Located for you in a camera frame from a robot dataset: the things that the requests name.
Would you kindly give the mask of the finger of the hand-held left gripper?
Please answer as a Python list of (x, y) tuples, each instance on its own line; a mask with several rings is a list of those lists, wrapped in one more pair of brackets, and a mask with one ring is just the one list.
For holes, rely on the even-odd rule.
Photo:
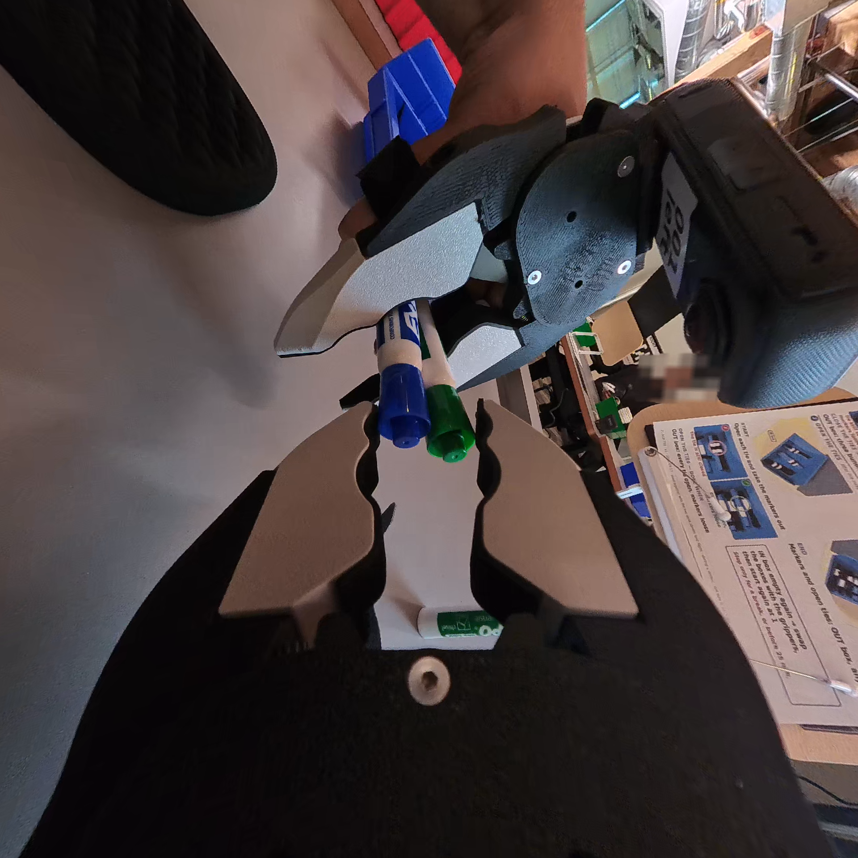
[(402, 302), (454, 290), (468, 278), (481, 243), (475, 202), (370, 257), (356, 238), (341, 241), (287, 308), (275, 353), (324, 352), (349, 333), (374, 326)]
[(521, 349), (518, 333), (509, 326), (482, 324), (466, 333), (448, 353), (455, 390), (463, 391), (504, 373), (508, 358)]

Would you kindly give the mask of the black wrist rest pad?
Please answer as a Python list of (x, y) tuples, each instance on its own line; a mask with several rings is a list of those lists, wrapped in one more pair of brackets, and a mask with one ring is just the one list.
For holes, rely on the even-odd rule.
[(2, 1), (1, 66), (94, 159), (195, 215), (259, 204), (275, 151), (184, 1)]

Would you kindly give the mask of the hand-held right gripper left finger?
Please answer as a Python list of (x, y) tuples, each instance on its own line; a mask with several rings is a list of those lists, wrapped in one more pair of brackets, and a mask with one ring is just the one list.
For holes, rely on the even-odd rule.
[(218, 606), (223, 617), (284, 615), (311, 644), (342, 612), (374, 638), (385, 587), (378, 485), (378, 408), (364, 402), (295, 446), (270, 487)]

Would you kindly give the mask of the blue plastic bin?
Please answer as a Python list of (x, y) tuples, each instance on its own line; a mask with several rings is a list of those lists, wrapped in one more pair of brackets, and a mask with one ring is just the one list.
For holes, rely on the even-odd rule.
[(384, 63), (367, 82), (362, 119), (365, 163), (395, 136), (413, 144), (448, 118), (454, 80), (430, 38)]

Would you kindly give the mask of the green dry erase marker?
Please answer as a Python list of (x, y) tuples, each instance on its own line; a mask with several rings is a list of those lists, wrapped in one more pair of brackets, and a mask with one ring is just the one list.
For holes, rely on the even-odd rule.
[(475, 431), (455, 390), (427, 298), (418, 298), (416, 308), (421, 333), (421, 375), (430, 417), (426, 448), (431, 455), (452, 464), (466, 458), (475, 444)]
[(481, 608), (421, 607), (417, 630), (424, 639), (495, 638), (503, 624)]

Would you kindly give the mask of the blue dry erase marker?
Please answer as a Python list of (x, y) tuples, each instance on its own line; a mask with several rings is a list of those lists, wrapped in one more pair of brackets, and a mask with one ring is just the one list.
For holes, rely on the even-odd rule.
[(421, 344), (415, 301), (394, 306), (376, 322), (378, 430), (397, 448), (413, 448), (430, 430)]

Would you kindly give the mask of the red plastic bin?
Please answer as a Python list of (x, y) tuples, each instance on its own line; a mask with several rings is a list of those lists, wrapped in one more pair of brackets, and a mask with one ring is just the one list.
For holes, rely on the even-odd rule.
[(461, 63), (416, 1), (375, 1), (375, 4), (402, 50), (431, 39), (452, 80), (459, 80)]

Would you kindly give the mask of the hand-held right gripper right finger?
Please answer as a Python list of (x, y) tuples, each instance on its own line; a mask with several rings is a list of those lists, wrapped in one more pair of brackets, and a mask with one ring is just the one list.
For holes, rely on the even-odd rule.
[(476, 413), (477, 487), (470, 587), (495, 617), (634, 617), (635, 599), (579, 467), (498, 402)]

